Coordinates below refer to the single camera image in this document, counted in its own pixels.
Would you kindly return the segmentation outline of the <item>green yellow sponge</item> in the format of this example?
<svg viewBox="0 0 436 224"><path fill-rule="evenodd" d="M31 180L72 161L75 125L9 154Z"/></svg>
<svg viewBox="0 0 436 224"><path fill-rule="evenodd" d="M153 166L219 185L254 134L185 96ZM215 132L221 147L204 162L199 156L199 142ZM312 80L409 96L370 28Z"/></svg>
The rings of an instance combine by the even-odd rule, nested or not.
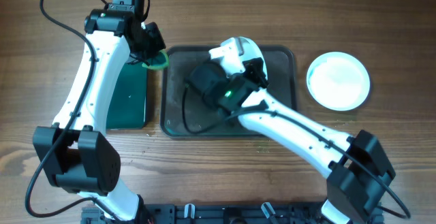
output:
<svg viewBox="0 0 436 224"><path fill-rule="evenodd" d="M165 50L160 50L158 54L143 63L142 67L150 70L161 70L169 66L169 56Z"/></svg>

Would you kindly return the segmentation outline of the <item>white plate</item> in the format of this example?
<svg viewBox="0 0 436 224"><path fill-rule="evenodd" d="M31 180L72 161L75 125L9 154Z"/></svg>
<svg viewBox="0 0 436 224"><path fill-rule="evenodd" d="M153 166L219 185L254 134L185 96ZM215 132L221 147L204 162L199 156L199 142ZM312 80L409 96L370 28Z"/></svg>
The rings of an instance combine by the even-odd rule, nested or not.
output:
<svg viewBox="0 0 436 224"><path fill-rule="evenodd" d="M371 92L366 67L345 52L327 52L315 58L307 70L306 85L318 104L340 112L358 108Z"/></svg>
<svg viewBox="0 0 436 224"><path fill-rule="evenodd" d="M255 58L262 58L264 60L264 57L263 57L261 50L259 49L258 45L253 40L251 40L247 37L240 37L240 38L241 38L241 42L242 42L243 49L244 49L244 54L240 57L240 60L242 61L242 63L243 63L243 61L248 61L250 59L255 59ZM264 68L264 71L268 77L266 66Z"/></svg>

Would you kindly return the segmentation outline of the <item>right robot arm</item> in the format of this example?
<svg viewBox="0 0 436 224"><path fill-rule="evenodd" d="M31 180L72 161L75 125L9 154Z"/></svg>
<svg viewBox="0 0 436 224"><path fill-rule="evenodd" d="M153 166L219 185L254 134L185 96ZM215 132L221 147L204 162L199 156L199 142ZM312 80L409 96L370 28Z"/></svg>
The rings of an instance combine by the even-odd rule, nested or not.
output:
<svg viewBox="0 0 436 224"><path fill-rule="evenodd" d="M367 223L395 177L379 140L362 130L352 136L329 129L277 101L267 91L263 59L243 61L226 73L207 61L185 79L204 103L228 113L246 129L265 135L311 164L325 179L322 214L331 222Z"/></svg>

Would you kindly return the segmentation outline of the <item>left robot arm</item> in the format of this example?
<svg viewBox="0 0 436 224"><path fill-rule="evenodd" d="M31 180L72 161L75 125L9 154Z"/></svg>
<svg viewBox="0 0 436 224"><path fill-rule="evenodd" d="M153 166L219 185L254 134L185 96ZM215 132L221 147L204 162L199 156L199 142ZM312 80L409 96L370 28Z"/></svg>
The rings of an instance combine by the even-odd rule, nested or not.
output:
<svg viewBox="0 0 436 224"><path fill-rule="evenodd" d="M106 139L116 82L126 65L163 69L169 58L154 22L150 0L112 0L93 10L80 38L84 52L72 88L51 126L38 127L33 146L37 174L53 187L91 201L107 223L152 223L144 200L120 177L121 158Z"/></svg>

